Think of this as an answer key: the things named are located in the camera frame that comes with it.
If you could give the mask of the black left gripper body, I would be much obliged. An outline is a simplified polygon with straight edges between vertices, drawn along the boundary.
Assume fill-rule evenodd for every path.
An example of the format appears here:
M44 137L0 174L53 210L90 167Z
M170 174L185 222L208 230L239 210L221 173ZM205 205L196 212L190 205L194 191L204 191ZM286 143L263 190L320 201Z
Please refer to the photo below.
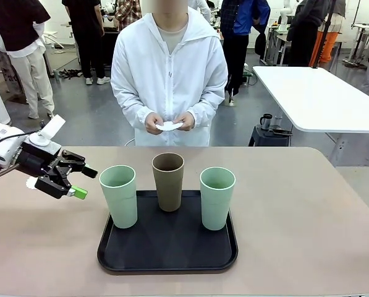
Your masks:
M29 176L42 175L42 169L48 167L58 157L61 148L62 145L55 142L50 142L44 147L31 142L23 142L17 157L17 170Z

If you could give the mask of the person's right hand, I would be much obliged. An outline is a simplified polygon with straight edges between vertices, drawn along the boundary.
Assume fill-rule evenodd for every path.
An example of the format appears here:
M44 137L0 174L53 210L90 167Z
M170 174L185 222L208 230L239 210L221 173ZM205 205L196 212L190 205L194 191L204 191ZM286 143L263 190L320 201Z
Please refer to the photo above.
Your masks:
M146 119L145 119L145 129L147 131L147 133L152 134L152 135L159 135L161 134L163 131L158 129L156 126L163 125L163 119L160 115L158 115L157 113L150 113L147 115Z

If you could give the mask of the person's left hand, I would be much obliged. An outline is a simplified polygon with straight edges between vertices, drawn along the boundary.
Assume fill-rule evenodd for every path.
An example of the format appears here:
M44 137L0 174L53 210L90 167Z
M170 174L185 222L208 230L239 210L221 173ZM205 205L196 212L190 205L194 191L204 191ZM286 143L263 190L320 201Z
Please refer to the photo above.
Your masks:
M190 131L193 129L195 125L195 120L193 115L190 112L184 112L178 118L174 120L174 124L181 123L181 126L178 128L180 131Z

